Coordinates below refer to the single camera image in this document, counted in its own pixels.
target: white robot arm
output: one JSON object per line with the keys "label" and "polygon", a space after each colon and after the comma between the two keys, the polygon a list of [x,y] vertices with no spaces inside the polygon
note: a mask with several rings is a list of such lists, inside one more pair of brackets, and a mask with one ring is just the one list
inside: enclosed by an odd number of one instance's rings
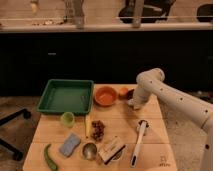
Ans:
{"label": "white robot arm", "polygon": [[139,109],[148,101],[151,93],[164,101],[168,106],[186,114],[198,127],[207,134],[201,171],[213,170],[213,105],[187,93],[174,89],[162,81],[165,76],[161,69],[155,68],[137,76],[138,86],[134,90],[130,103]]}

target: dark cabinet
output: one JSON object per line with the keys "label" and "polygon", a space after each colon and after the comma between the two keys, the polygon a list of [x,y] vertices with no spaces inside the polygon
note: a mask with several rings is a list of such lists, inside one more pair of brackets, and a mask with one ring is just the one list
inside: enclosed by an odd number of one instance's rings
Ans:
{"label": "dark cabinet", "polygon": [[181,90],[212,90],[213,31],[0,34],[0,95],[41,95],[48,79],[135,83],[160,67]]}

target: green plastic tray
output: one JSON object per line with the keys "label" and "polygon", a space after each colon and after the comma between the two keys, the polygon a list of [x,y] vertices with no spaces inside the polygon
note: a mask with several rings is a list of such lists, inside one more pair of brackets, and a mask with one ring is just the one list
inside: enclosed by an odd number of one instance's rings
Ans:
{"label": "green plastic tray", "polygon": [[86,115],[91,110],[93,87],[91,80],[51,79],[41,96],[37,111],[46,115],[64,112]]}

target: orange bowl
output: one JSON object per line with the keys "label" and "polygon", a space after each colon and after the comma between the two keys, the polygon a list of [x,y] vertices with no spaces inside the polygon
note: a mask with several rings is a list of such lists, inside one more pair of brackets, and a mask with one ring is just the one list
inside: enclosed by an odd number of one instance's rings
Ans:
{"label": "orange bowl", "polygon": [[111,106],[117,99],[117,92],[109,86],[99,88],[95,93],[95,101],[101,106]]}

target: green pepper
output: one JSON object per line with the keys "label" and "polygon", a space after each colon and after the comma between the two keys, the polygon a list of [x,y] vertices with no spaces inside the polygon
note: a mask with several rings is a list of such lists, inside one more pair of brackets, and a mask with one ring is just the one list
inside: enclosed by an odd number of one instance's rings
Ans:
{"label": "green pepper", "polygon": [[45,148],[44,148],[44,158],[45,161],[47,163],[47,165],[49,166],[51,171],[57,171],[58,170],[58,166],[56,165],[56,163],[50,158],[49,153],[48,153],[48,149],[51,146],[51,144],[48,144]]}

